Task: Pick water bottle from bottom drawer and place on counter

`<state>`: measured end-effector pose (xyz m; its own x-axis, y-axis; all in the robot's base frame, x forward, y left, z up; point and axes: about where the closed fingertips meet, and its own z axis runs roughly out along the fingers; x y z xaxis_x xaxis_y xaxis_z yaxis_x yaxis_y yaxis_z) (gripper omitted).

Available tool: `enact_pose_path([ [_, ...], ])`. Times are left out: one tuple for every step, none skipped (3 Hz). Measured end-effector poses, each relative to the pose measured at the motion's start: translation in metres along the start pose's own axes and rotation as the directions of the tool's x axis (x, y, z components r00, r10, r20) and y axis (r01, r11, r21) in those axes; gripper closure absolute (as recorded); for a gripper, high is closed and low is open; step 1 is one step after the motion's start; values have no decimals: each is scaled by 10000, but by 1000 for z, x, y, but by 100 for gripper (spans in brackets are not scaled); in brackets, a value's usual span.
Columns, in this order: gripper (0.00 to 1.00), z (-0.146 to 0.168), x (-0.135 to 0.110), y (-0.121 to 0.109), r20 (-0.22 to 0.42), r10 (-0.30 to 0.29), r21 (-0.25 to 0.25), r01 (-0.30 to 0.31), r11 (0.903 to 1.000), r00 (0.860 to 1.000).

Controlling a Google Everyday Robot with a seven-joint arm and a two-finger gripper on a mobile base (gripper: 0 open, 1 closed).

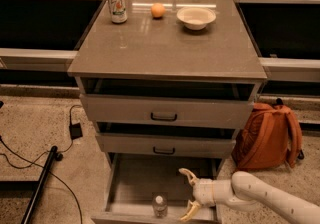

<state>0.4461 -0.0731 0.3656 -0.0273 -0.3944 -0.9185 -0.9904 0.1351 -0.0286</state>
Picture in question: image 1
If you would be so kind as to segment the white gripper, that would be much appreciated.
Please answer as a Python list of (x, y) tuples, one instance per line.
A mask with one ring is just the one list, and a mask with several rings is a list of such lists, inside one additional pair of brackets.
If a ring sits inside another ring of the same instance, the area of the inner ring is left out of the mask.
[(193, 197), (195, 201), (188, 201), (186, 213), (180, 218), (182, 222), (191, 220), (201, 207), (212, 207), (214, 200), (214, 181), (211, 179), (199, 179), (192, 171), (180, 168), (179, 172), (185, 175), (188, 182), (193, 186)]

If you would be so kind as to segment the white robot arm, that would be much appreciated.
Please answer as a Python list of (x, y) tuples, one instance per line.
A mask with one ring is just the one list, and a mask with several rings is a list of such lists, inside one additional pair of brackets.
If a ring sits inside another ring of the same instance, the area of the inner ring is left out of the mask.
[(191, 220), (203, 207), (225, 205), (233, 210), (251, 211), (263, 204), (290, 224), (320, 224), (320, 207), (277, 189), (256, 176), (235, 172), (229, 180), (198, 178), (192, 171), (180, 168), (193, 189), (194, 201), (188, 201), (181, 221)]

